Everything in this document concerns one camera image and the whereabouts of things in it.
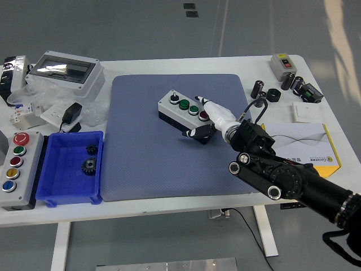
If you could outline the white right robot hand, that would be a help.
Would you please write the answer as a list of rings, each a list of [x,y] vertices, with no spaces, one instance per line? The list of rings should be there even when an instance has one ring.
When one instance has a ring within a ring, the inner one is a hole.
[[[218,130],[222,133],[224,141],[230,143],[232,136],[240,126],[233,113],[229,109],[206,98],[196,96],[195,99],[201,102],[213,123],[186,130],[182,132],[182,135],[189,138],[202,139],[212,136]]]

